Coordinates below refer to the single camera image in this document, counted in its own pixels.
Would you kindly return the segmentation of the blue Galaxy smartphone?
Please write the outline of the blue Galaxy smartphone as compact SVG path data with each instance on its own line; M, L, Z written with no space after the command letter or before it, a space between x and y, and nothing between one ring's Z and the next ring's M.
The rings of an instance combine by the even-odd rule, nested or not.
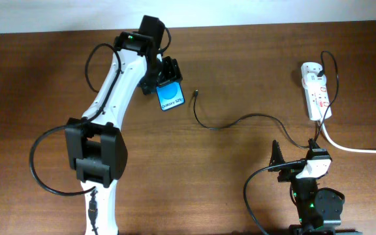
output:
M179 82L173 82L163 87L157 87L157 96L161 110L164 112L185 103L185 98Z

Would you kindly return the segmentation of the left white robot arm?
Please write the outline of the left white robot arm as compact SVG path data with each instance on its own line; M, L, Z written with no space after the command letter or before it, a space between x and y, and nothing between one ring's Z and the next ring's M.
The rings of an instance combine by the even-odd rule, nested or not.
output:
M108 74L91 106L65 129L70 168L76 172L86 201L86 234L118 234L116 187L128 158L121 128L136 88L155 94L161 110L185 102L178 62L163 55L160 19L144 16L138 31L122 32L113 43Z

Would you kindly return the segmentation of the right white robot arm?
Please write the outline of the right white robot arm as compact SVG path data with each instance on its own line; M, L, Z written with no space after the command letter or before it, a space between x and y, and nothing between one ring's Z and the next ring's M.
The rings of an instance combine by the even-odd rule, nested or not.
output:
M300 223L291 225L291 234L360 234L355 229L338 230L345 195L329 187L320 188L317 180L327 175L332 163L329 152L309 139L304 158L286 162L279 143L272 142L269 171L278 172L279 183L290 184L290 198L296 206Z

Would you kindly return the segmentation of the white power strip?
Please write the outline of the white power strip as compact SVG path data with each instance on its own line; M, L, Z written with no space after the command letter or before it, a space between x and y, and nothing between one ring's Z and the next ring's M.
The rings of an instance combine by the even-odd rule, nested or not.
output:
M305 92L307 110L311 121L321 121L324 116L328 119L332 115L328 92L326 88L326 76L318 76L322 65L315 62L306 62L301 66L302 86Z

